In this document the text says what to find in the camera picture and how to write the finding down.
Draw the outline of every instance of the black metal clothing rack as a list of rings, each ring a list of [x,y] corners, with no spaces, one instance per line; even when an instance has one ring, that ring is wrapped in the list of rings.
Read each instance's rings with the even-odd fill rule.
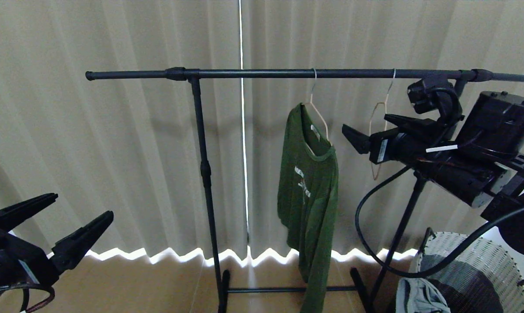
[[[219,299],[219,313],[227,310],[229,293],[294,293],[306,291],[306,288],[298,287],[267,287],[267,288],[232,288],[229,287],[230,272],[225,270],[221,274],[219,251],[217,247],[216,220],[214,215],[214,202],[212,200],[211,167],[208,162],[206,149],[206,134],[204,129],[204,116],[202,114],[202,98],[200,95],[200,79],[229,79],[229,78],[312,78],[314,71],[318,78],[391,78],[395,73],[395,78],[399,79],[422,79],[430,75],[445,75],[447,79],[456,80],[455,91],[460,97],[467,82],[481,82],[489,80],[524,82],[524,75],[509,73],[493,73],[487,70],[384,70],[384,69],[285,69],[285,70],[200,70],[185,69],[184,67],[172,67],[161,71],[116,71],[116,72],[86,72],[88,80],[97,79],[148,79],[165,78],[175,81],[188,81],[192,86],[194,96],[194,109],[196,112],[196,126],[198,128],[198,142],[200,145],[200,174],[204,183],[204,193],[206,195],[206,209],[208,212],[208,223],[210,224],[210,237],[212,241],[212,252],[214,254],[214,268],[216,274],[217,294]],[[407,208],[403,214],[395,236],[391,242],[389,252],[385,259],[386,264],[390,264],[393,253],[399,246],[401,237],[409,223],[413,209],[417,203],[424,187],[425,180],[417,176],[417,182]],[[377,292],[385,277],[386,269],[382,267],[373,285],[371,293],[367,289],[356,268],[352,268],[350,275],[354,286],[335,286],[327,287],[328,291],[353,291],[357,290],[365,310],[368,313],[374,312],[374,300]]]

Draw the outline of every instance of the clothes hanger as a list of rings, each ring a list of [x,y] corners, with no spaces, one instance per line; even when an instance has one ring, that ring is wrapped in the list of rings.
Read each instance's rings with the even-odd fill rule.
[[[329,142],[330,141],[330,137],[329,137],[329,131],[327,130],[326,120],[324,120],[324,118],[322,117],[322,115],[320,114],[318,109],[316,109],[316,106],[314,105],[314,102],[312,101],[312,99],[314,98],[314,87],[316,87],[316,80],[318,79],[318,73],[316,73],[316,69],[313,69],[313,70],[314,70],[314,84],[312,85],[312,89],[310,89],[310,101],[308,102],[308,104],[312,105],[312,107],[314,108],[314,111],[316,111],[316,113],[318,113],[318,116],[320,117],[320,119],[324,123],[324,127],[326,128],[326,139],[327,139],[327,142]]]
[[[370,115],[370,123],[368,125],[368,134],[369,135],[372,134],[372,119],[374,118],[374,114],[376,113],[377,107],[379,105],[383,105],[384,106],[384,111],[387,114],[387,100],[389,99],[389,91],[391,91],[391,87],[393,86],[393,80],[395,80],[395,75],[396,74],[397,74],[397,70],[393,69],[393,78],[391,79],[391,83],[389,84],[389,88],[387,88],[387,93],[385,94],[385,101],[376,103],[376,105],[374,106],[374,109],[372,110],[372,114]],[[384,131],[386,131],[386,130],[387,130],[387,121],[385,121],[385,125],[384,125]],[[373,165],[373,163],[370,163],[370,168],[372,169],[372,177],[374,178],[374,180],[377,180],[377,177],[380,175],[381,164],[379,166],[377,166],[377,171],[376,172],[374,172],[374,165]]]

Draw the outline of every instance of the tiled floor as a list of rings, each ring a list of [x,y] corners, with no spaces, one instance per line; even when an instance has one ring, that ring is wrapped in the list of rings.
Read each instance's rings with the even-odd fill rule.
[[[397,263],[406,268],[407,261]],[[282,265],[268,258],[256,267],[241,267],[233,258],[222,261],[222,269],[231,272],[232,287],[304,286],[297,270],[298,259]],[[351,285],[349,270],[357,266],[366,282],[376,276],[377,266],[359,258],[346,262],[332,259],[328,285]],[[397,279],[387,277],[377,309],[383,311],[395,292]],[[151,264],[148,258],[127,260],[120,256],[98,261],[86,257],[73,271],[66,272],[55,285],[55,300],[40,313],[58,312],[216,312],[217,290],[214,267],[207,266],[202,256],[180,263],[167,256]],[[33,291],[31,304],[45,293]],[[22,301],[20,291],[3,294],[0,313],[17,312]],[[228,312],[298,312],[302,293],[248,293],[229,296]],[[325,312],[363,312],[356,291],[327,293]]]

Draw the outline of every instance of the curtain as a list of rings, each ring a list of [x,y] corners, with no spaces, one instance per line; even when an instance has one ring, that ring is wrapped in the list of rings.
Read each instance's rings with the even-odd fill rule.
[[[190,84],[85,71],[237,68],[238,3],[0,1],[0,208],[59,193],[17,228],[49,249],[105,210],[93,247],[211,257]],[[202,80],[220,251],[246,256],[240,82]]]
[[[245,68],[307,69],[487,69],[524,73],[524,2],[246,1],[242,5]],[[244,80],[248,208],[252,257],[271,247],[283,254],[287,230],[276,213],[277,183],[288,112],[308,101],[313,79]],[[417,117],[407,99],[416,80],[394,80],[388,113]],[[314,103],[330,131],[339,164],[339,207],[333,249],[361,248],[354,229],[359,200],[399,170],[383,164],[373,180],[368,155],[359,155],[343,137],[345,123],[368,132],[375,103],[385,100],[391,79],[318,79]],[[484,90],[524,96],[524,83],[469,83],[461,99],[468,115]],[[309,108],[321,131],[323,123]],[[378,107],[372,132],[383,130]],[[425,117],[436,117],[430,113]],[[367,201],[363,233],[378,251],[388,247],[415,177],[401,176]],[[415,247],[430,226],[467,233],[484,222],[483,208],[471,210],[433,183],[427,183],[399,251]]]
[[[17,234],[48,249],[113,210],[115,221],[94,252],[144,247],[152,256],[170,247],[182,255],[200,247],[211,257],[190,85],[89,82],[84,73],[240,68],[241,16],[246,69],[524,73],[524,2],[0,1],[0,208],[59,194]],[[284,124],[307,100],[313,81],[244,80],[244,151],[240,80],[200,81],[221,252],[230,248],[244,258],[249,244],[252,257],[267,248],[287,254],[276,212]],[[416,117],[406,96],[413,81],[394,81],[389,113]],[[340,253],[360,248],[354,209],[377,184],[367,155],[354,151],[341,125],[367,131],[390,82],[317,80],[314,103],[330,127],[339,163],[334,250]],[[524,83],[468,84],[464,114],[483,90],[524,96]],[[384,127],[383,113],[379,107],[373,131]],[[384,164],[378,181],[400,167]],[[367,202],[363,231],[374,248],[388,246],[414,180],[407,173]],[[427,226],[473,230],[483,222],[480,212],[428,183],[399,250],[415,246]]]

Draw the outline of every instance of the white and gray basket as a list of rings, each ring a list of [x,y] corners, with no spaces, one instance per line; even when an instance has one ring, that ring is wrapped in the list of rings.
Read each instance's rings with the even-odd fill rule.
[[[432,233],[411,267],[415,271],[431,268],[465,238],[465,234]],[[509,253],[491,240],[475,240],[427,279],[441,291],[452,312],[524,313],[524,279]]]

